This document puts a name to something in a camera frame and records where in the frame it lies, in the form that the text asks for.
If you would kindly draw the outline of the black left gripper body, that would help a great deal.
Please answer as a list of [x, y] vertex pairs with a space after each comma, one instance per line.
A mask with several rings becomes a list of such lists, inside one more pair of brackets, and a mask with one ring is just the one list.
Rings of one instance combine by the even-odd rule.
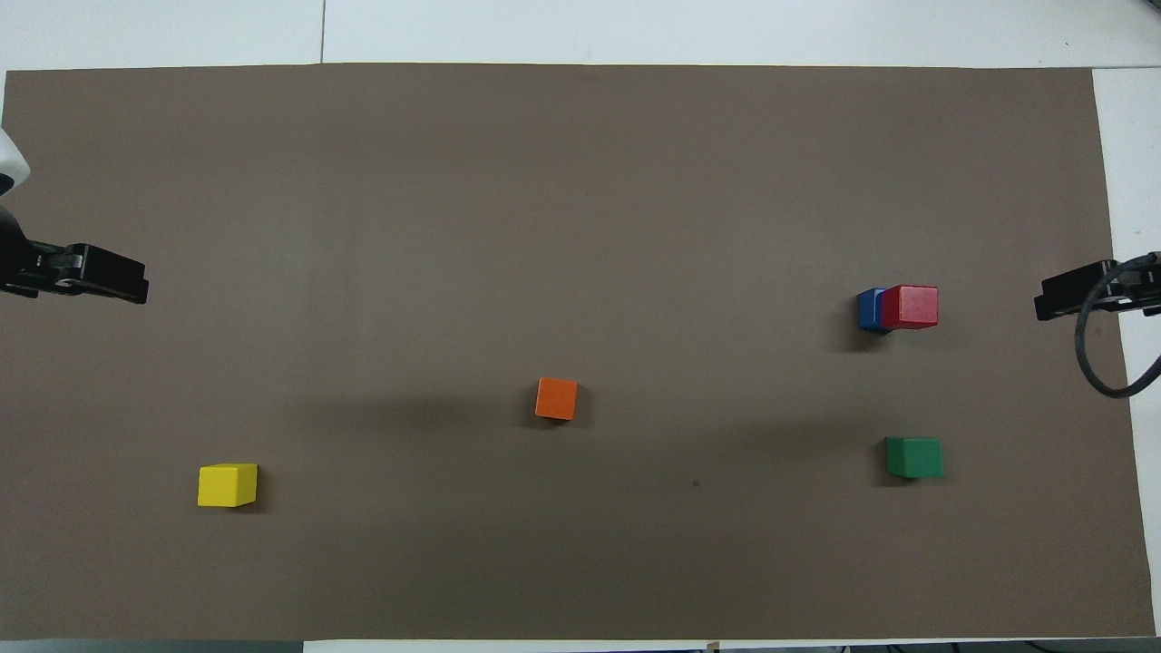
[[1, 273], [19, 273], [29, 266], [30, 243], [12, 211], [0, 208]]

